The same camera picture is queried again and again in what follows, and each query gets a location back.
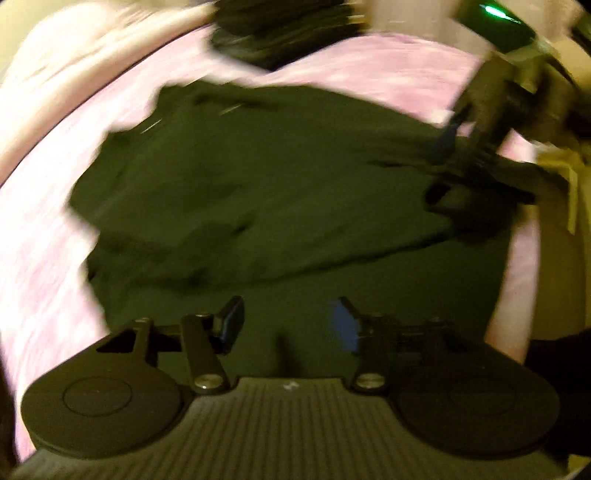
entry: dark green cloth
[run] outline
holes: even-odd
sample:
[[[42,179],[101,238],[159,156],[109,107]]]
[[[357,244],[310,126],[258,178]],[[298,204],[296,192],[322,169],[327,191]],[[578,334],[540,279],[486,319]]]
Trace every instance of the dark green cloth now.
[[[87,268],[108,325],[177,323],[242,295],[246,323],[224,366],[286,377],[355,366],[330,326],[343,295],[481,338],[515,205],[460,189],[443,209],[452,215],[425,210],[438,133],[308,86],[163,88],[147,120],[109,134],[70,198],[100,231]],[[469,232],[474,206],[504,227]]]
[[[217,0],[213,20],[231,34],[258,35],[337,5],[342,0]]]
[[[218,52],[255,67],[277,70],[333,43],[359,34],[348,5],[323,8],[254,35],[235,35],[218,25],[210,43]]]

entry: pink fabric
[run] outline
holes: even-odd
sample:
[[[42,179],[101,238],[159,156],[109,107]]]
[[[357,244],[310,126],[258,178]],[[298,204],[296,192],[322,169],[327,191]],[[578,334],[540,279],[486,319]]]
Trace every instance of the pink fabric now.
[[[105,87],[55,127],[0,189],[1,345],[18,406],[36,378],[106,333],[80,268],[96,232],[64,203],[106,132],[149,115],[163,84],[201,77],[246,85],[313,83],[437,124],[478,65],[450,47],[369,35],[263,74],[210,51],[204,41],[209,33],[205,28],[172,42]],[[531,160],[532,150],[515,136],[505,154]],[[514,284],[531,283],[537,259],[528,252],[537,251],[535,232],[531,221],[517,229],[508,269]],[[21,459],[34,451],[20,415],[17,447]]]

